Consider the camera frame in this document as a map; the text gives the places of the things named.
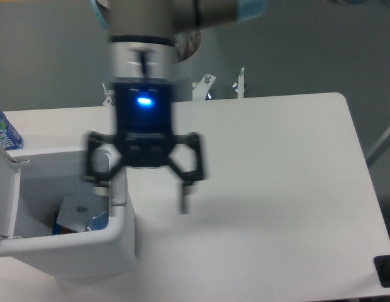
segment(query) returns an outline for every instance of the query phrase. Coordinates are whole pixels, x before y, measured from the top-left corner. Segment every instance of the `water bottle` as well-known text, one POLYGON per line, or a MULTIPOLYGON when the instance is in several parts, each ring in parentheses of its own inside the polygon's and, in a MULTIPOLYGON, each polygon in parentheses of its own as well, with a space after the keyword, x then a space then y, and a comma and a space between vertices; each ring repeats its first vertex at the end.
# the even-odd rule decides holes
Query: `water bottle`
POLYGON ((0 146, 8 150, 23 148, 23 139, 0 110, 0 146))

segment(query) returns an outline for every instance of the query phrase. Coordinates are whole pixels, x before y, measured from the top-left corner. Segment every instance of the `gray background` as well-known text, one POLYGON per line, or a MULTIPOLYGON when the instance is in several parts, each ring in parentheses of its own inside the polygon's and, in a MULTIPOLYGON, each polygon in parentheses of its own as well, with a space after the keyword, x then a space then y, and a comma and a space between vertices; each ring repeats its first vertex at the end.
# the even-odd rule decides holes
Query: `gray background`
MULTIPOLYGON (((390 9, 380 0, 270 0, 263 17, 202 38, 194 80, 218 77, 216 98, 234 97, 244 66, 249 97, 342 93, 364 152, 390 125, 390 9)), ((1 109, 99 106, 108 60, 89 0, 0 3, 1 109)), ((390 149, 370 172, 390 219, 390 149)))

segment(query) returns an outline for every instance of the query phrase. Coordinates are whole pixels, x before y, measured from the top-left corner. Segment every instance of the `white plastic box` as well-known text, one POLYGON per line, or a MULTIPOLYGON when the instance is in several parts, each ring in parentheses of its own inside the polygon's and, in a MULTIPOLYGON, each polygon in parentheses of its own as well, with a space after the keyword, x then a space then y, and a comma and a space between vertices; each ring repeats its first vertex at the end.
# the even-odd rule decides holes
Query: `white plastic box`
MULTIPOLYGON (((105 229, 51 235, 64 196, 95 191, 82 180, 83 155, 79 147, 9 153, 0 147, 0 257, 12 256, 61 278, 114 274, 135 266, 135 212, 125 169, 106 190, 105 229)), ((109 167, 112 157, 105 152, 96 164, 109 167)))

